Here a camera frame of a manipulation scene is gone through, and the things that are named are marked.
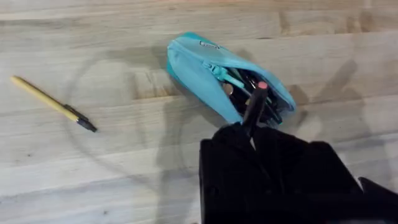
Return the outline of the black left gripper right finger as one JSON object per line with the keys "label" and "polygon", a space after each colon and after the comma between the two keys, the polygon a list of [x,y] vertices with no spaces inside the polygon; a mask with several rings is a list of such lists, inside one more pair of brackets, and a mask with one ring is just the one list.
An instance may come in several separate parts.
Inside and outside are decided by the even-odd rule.
{"label": "black left gripper right finger", "polygon": [[325,223],[364,217],[364,192],[326,142],[308,142],[271,128],[252,134],[264,192],[253,223]]}

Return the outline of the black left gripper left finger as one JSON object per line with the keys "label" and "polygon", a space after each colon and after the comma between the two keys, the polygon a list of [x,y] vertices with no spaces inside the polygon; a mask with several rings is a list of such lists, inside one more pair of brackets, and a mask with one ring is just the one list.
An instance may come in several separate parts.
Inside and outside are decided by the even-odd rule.
{"label": "black left gripper left finger", "polygon": [[220,128],[200,143],[202,223],[273,223],[278,213],[266,203],[280,192],[272,164],[277,131],[258,128],[248,136],[240,123]]}

